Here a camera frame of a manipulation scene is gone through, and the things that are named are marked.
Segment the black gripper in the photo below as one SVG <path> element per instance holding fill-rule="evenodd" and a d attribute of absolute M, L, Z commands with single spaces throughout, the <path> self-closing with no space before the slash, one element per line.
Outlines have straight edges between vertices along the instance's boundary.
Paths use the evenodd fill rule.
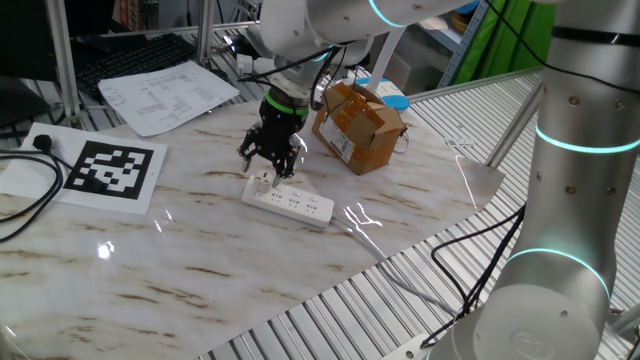
<path fill-rule="evenodd" d="M 305 125 L 309 108 L 289 109 L 262 102 L 259 108 L 261 124 L 254 124 L 245 134 L 238 148 L 243 160 L 241 170 L 246 173 L 256 152 L 272 161 L 275 169 L 273 186 L 294 176 L 294 166 L 300 152 L 299 145 L 293 145 L 292 136 Z M 256 149 L 249 150 L 255 144 Z"/>

